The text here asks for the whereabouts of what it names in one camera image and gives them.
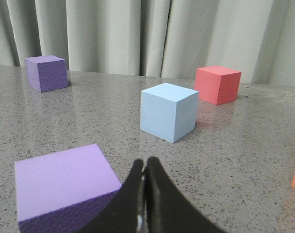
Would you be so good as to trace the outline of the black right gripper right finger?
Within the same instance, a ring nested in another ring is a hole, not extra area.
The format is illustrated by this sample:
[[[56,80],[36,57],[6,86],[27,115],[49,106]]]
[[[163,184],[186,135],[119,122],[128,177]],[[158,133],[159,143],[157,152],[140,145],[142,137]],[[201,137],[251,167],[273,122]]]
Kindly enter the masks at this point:
[[[145,168],[147,222],[150,233],[223,233],[181,194],[157,157]]]

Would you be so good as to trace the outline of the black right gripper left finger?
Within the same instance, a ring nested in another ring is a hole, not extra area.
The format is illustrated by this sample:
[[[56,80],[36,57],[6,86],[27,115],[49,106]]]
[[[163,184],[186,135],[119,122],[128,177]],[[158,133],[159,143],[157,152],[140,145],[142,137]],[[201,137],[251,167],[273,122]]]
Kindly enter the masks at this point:
[[[80,233],[144,232],[144,162],[136,159],[112,201]]]

